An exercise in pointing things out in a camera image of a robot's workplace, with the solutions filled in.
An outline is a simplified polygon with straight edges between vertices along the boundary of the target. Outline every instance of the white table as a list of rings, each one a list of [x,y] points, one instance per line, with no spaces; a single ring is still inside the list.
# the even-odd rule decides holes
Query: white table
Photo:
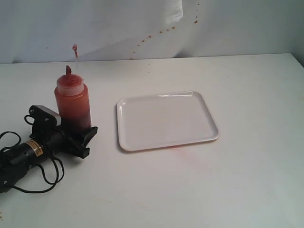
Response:
[[[0,65],[0,129],[30,126],[33,104],[57,110],[67,63]],[[69,63],[72,70],[75,63]],[[0,195],[1,228],[302,228],[304,69],[290,54],[81,62],[98,135],[85,160],[61,156],[64,180],[44,195]],[[200,92],[220,130],[212,143],[127,154],[115,104],[130,96]],[[13,143],[6,136],[0,146]],[[49,178],[54,168],[46,162]],[[47,187],[35,168],[17,183]]]

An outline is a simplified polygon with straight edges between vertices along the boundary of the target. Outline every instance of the black device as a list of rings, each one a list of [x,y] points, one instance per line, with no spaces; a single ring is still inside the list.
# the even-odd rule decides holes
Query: black device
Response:
[[[28,117],[34,119],[33,123],[28,121]],[[29,115],[24,117],[25,122],[32,125],[30,140],[21,143],[21,137],[15,132],[4,132],[0,138],[7,133],[18,136],[19,141],[11,146],[0,150],[0,193],[7,192],[14,188],[25,193],[45,193],[52,190],[64,176],[62,161],[55,157],[59,152],[71,154],[84,159],[89,155],[90,149],[87,144],[97,134],[97,127],[92,127],[85,132],[75,132],[64,123],[61,123],[61,116],[52,110],[33,105],[29,109]],[[41,163],[50,159],[56,169],[55,182],[49,182],[44,173]],[[62,169],[62,177],[59,178],[58,165]],[[42,170],[44,180],[51,185],[50,188],[41,191],[31,191],[21,189],[15,184],[23,178],[29,169],[38,166]]]

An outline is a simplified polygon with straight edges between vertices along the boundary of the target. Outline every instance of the white tray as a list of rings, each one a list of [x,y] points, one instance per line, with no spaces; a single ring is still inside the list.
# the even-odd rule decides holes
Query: white tray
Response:
[[[219,131],[199,93],[132,97],[117,103],[118,137],[126,151],[215,140]]]

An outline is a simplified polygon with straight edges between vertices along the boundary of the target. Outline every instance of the ketchup bottle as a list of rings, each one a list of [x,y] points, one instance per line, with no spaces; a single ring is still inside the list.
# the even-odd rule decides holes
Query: ketchup bottle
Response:
[[[83,79],[72,74],[70,66],[66,74],[57,80],[55,97],[62,124],[77,132],[91,127],[89,92]]]

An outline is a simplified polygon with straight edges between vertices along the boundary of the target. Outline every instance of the white wall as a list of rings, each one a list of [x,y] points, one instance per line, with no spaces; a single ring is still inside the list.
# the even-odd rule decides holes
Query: white wall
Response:
[[[71,46],[56,48],[60,46],[60,39],[52,39],[56,29],[48,30],[39,24],[47,20],[52,23],[53,28],[62,26],[61,22],[67,17],[67,9],[73,1],[53,0],[49,3],[51,10],[42,11],[39,10],[42,0],[29,1],[31,7],[22,0],[11,0],[1,5],[0,63],[74,60],[71,47],[76,37],[69,36],[72,31],[66,31]],[[175,29],[169,26],[167,32],[166,28],[160,28],[163,31],[161,34],[160,31],[150,33],[143,31],[134,38],[122,38],[120,42],[103,45],[100,49],[93,48],[93,51],[85,54],[79,47],[80,60],[283,52],[293,52],[299,59],[304,60],[304,0],[183,0],[182,2],[184,17],[174,25]],[[100,11],[105,12],[106,7],[108,5],[104,5]],[[86,7],[83,10],[84,18],[98,12],[99,9],[96,7],[94,9]]]

